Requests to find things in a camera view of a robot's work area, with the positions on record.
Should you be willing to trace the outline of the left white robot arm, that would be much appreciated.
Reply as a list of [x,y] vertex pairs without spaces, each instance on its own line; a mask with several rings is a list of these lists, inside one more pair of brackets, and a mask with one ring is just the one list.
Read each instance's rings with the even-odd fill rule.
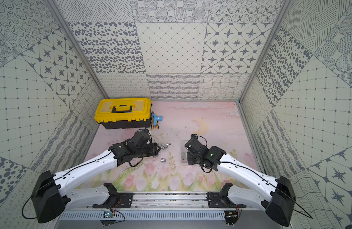
[[123,164],[133,167],[133,159],[142,161],[146,157],[155,157],[160,150],[149,130],[140,129],[132,138],[110,146],[100,155],[73,168],[55,174],[50,171],[40,174],[30,197],[35,219],[38,223],[47,223],[67,210],[83,206],[100,209],[112,209],[121,204],[129,206],[132,195],[122,198],[112,183],[82,191],[76,190],[76,187]]

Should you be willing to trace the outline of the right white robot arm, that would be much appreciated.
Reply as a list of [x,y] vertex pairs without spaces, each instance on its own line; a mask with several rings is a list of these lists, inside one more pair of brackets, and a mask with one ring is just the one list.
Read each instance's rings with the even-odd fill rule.
[[289,179],[256,171],[219,147],[208,148],[199,141],[197,134],[191,135],[185,148],[189,165],[199,165],[206,173],[221,172],[248,186],[248,189],[242,189],[231,184],[224,185],[220,192],[221,201],[262,210],[279,225],[290,225],[296,196]]

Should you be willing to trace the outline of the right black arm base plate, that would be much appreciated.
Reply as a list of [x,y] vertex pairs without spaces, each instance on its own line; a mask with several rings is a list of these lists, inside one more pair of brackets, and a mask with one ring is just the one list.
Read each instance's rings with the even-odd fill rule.
[[227,197],[221,196],[217,192],[207,192],[206,193],[207,203],[209,208],[246,208],[243,204],[234,204]]

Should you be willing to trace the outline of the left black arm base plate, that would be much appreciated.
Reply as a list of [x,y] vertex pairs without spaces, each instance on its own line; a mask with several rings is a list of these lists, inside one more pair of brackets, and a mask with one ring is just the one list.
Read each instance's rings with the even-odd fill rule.
[[112,209],[112,208],[131,208],[133,202],[134,193],[118,193],[111,194],[107,200],[100,205],[100,208]]

